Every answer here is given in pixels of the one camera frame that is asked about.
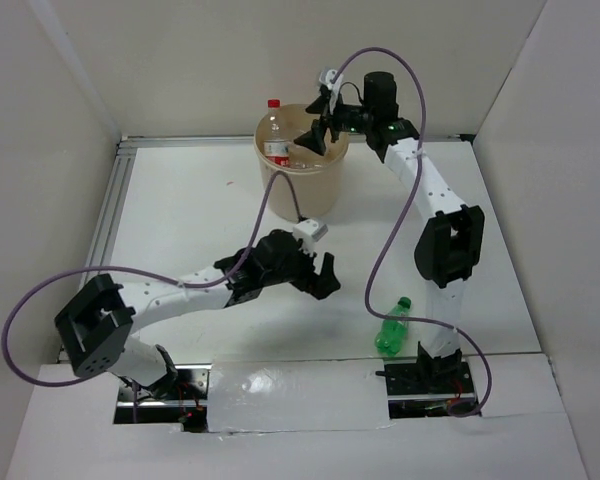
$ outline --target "bucket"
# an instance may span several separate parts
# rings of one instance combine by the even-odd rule
[[[289,130],[296,136],[311,130],[311,122],[318,115],[310,115],[304,111],[306,105],[283,105],[280,107],[280,115],[284,118]],[[341,133],[336,143],[331,143],[331,134],[327,132],[325,143],[327,153],[320,157],[315,153],[297,145],[289,146],[289,159],[293,165],[299,159],[306,159],[313,163],[319,161],[320,167],[312,168],[288,168],[271,162],[263,153],[264,138],[266,131],[266,116],[260,120],[256,133],[253,137],[254,147],[258,154],[262,183],[266,187],[274,172],[282,170],[286,172],[293,184],[300,211],[305,217],[320,217],[331,210],[340,194],[342,183],[343,159],[349,147],[349,137]],[[276,179],[268,202],[269,208],[278,216],[297,222],[293,198],[289,191],[287,182],[282,178]]]

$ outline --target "plastic bottle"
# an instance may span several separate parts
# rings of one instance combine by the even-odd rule
[[[411,300],[401,297],[395,307],[389,312],[392,317],[408,317],[411,309]],[[407,338],[406,320],[383,320],[380,332],[376,335],[375,344],[380,355],[395,357]]]
[[[267,136],[264,139],[264,156],[276,165],[290,167],[289,136],[284,119],[280,115],[280,100],[269,100]]]

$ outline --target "white wall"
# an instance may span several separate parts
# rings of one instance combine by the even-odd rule
[[[549,0],[475,147],[600,480],[600,0]]]
[[[0,329],[30,286],[83,264],[113,155],[25,3],[0,0]],[[52,359],[53,312],[75,288],[68,281],[41,295],[18,320],[12,345],[29,373]],[[30,394],[0,354],[0,478]]]
[[[544,2],[51,0],[123,133],[149,136],[252,133],[267,98],[310,102],[318,70],[374,44],[421,76],[430,133],[476,133]],[[367,56],[347,78],[377,69],[405,75]]]

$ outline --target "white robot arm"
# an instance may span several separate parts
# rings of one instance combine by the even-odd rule
[[[347,105],[339,89],[342,75],[325,70],[319,77],[320,96],[307,107],[319,114],[311,130],[296,144],[323,155],[324,138],[331,132],[361,133],[367,145],[407,187],[413,188],[422,158],[422,175],[414,203],[425,223],[415,250],[418,271],[427,280],[427,318],[457,326],[466,280],[480,259],[484,214],[479,206],[468,207],[447,185],[426,152],[418,152],[419,133],[398,116],[397,86],[388,72],[364,77],[361,105]],[[420,371],[425,383],[449,378],[460,368],[462,352],[455,330],[423,325],[418,347]]]
[[[325,253],[315,273],[314,244],[327,232],[324,223],[308,219],[293,232],[274,230],[260,239],[240,268],[228,278],[244,252],[218,260],[184,276],[178,284],[117,284],[110,275],[92,278],[57,315],[55,323],[77,377],[109,371],[137,382],[155,398],[168,395],[178,381],[169,354],[131,336],[141,328],[199,310],[216,310],[258,298],[264,287],[291,283],[318,300],[340,288],[334,257]],[[191,284],[216,283],[190,288]]]

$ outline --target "green plastic bottle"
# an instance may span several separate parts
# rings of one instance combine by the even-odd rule
[[[408,297],[400,297],[389,315],[392,317],[408,317],[411,309],[411,300]],[[384,320],[380,332],[376,335],[376,348],[380,355],[395,357],[404,345],[407,338],[406,320]]]

